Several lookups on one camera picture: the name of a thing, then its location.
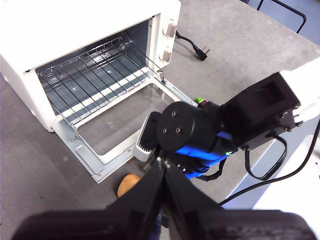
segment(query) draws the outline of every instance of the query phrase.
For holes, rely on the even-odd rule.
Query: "black cable wire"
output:
[[[267,181],[263,181],[263,182],[259,182],[257,184],[254,184],[252,186],[249,186],[241,191],[238,191],[237,193],[229,196],[228,198],[226,198],[225,200],[219,202],[218,204],[220,206],[228,203],[229,201],[231,201],[232,199],[242,195],[242,194],[245,194],[246,192],[250,191],[250,190],[253,190],[253,189],[256,189],[258,187],[261,187],[261,186],[264,186],[264,185],[267,185],[267,184],[271,184],[271,183],[275,183],[275,182],[278,182],[278,181],[281,181],[281,180],[284,180],[284,179],[287,179],[287,178],[290,178],[294,175],[296,175],[297,173],[299,173],[304,167],[305,165],[307,164],[314,148],[315,148],[315,145],[316,145],[316,142],[317,142],[317,137],[319,135],[319,130],[320,130],[320,119],[319,119],[319,122],[315,128],[315,131],[314,131],[314,135],[313,135],[313,139],[312,139],[312,142],[311,142],[311,145],[309,147],[309,151],[308,153],[306,154],[305,156],[305,159],[304,161],[302,162],[302,164],[296,169],[294,170],[293,172],[287,174],[287,175],[284,175],[284,176],[281,176],[281,177],[278,177],[278,178],[274,178],[274,179],[270,179],[270,180],[267,180]]]
[[[251,168],[250,168],[250,151],[245,150],[244,151],[244,159],[245,159],[245,169],[250,174],[252,177],[255,179],[259,179],[262,181],[268,180],[269,178],[272,177],[272,175],[281,167],[281,165],[284,163],[286,156],[287,156],[287,151],[288,151],[288,145],[286,140],[284,140],[282,137],[276,135],[275,133],[271,133],[270,136],[274,137],[275,139],[279,140],[281,143],[284,145],[284,151],[278,161],[268,170],[268,172],[263,175],[263,176],[256,176],[252,173]]]
[[[208,56],[208,52],[211,50],[210,48],[208,48],[207,46],[205,46],[204,48],[200,49],[197,47],[197,45],[195,45],[195,43],[190,40],[189,38],[185,37],[185,36],[182,36],[180,35],[180,33],[178,31],[175,31],[175,35],[178,39],[183,39],[183,40],[186,40],[187,42],[189,42],[195,53],[197,54],[197,58],[200,59],[201,61],[204,61]]]
[[[175,31],[175,35],[178,39],[183,39],[183,40],[186,40],[187,42],[189,42],[192,45],[194,50],[198,49],[197,45],[195,45],[195,43],[193,41],[191,41],[189,38],[187,38],[185,36],[180,35],[180,33],[178,31]]]

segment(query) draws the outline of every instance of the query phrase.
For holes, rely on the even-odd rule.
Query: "power cord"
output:
[[[231,201],[232,199],[234,199],[234,198],[236,198],[236,197],[238,197],[238,196],[240,196],[242,194],[245,194],[250,190],[253,190],[253,189],[256,189],[258,187],[267,185],[267,184],[275,183],[275,182],[290,178],[290,177],[296,175],[297,173],[299,173],[306,166],[306,164],[307,164],[307,162],[308,162],[308,160],[309,160],[309,158],[310,158],[310,156],[311,156],[311,154],[312,154],[312,152],[313,152],[313,150],[315,148],[315,145],[316,145],[316,142],[317,142],[317,137],[319,135],[319,130],[320,130],[320,119],[319,119],[319,122],[318,122],[318,124],[317,124],[317,126],[315,128],[313,139],[312,139],[311,145],[309,147],[309,151],[306,154],[305,159],[302,162],[302,164],[296,170],[294,170],[293,172],[291,172],[291,173],[289,173],[287,175],[284,175],[284,176],[281,176],[281,177],[278,177],[278,178],[274,178],[274,179],[270,179],[270,180],[266,180],[266,181],[263,181],[263,182],[259,182],[257,184],[252,185],[252,186],[249,186],[249,187],[247,187],[247,188],[245,188],[245,189],[243,189],[241,191],[238,191],[237,193],[229,196],[228,198],[226,198],[225,200],[219,202],[218,204],[220,206],[222,206],[222,205],[228,203],[229,201]]]
[[[262,181],[268,180],[269,178],[272,177],[272,175],[281,167],[281,165],[284,163],[286,156],[287,156],[287,151],[288,151],[288,145],[286,140],[284,140],[282,137],[276,135],[275,133],[271,133],[270,136],[274,137],[275,139],[279,140],[281,143],[283,143],[284,145],[284,151],[282,153],[282,155],[280,156],[280,158],[278,159],[278,161],[276,161],[276,163],[269,169],[269,171],[263,175],[263,176],[255,176],[250,168],[250,151],[249,150],[245,150],[244,151],[244,159],[245,159],[245,169],[248,172],[248,174],[250,174],[252,177],[254,177],[255,179],[259,179]]]
[[[189,38],[187,38],[185,36],[180,35],[180,33],[178,31],[175,31],[175,35],[178,39],[183,39],[183,40],[186,40],[187,42],[189,42],[192,45],[195,53],[199,56],[199,59],[201,61],[204,61],[208,57],[207,54],[208,54],[208,52],[210,52],[210,50],[211,50],[210,48],[208,48],[207,46],[204,46],[202,49],[198,48],[197,45],[195,45],[195,43],[192,40],[190,40]]]

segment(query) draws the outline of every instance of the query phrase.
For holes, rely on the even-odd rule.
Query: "oven door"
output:
[[[190,98],[159,75],[143,81],[134,90],[85,118],[79,124],[66,119],[52,128],[97,183],[133,157],[133,148],[144,119],[162,112],[170,103]]]

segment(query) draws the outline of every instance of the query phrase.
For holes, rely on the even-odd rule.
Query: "wire rack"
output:
[[[118,37],[39,72],[55,114],[74,125],[157,74],[137,52]]]

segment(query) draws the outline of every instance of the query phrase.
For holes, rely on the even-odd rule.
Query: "white toaster oven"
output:
[[[1,73],[97,183],[133,156],[145,117],[195,104],[164,78],[178,0],[1,2]]]

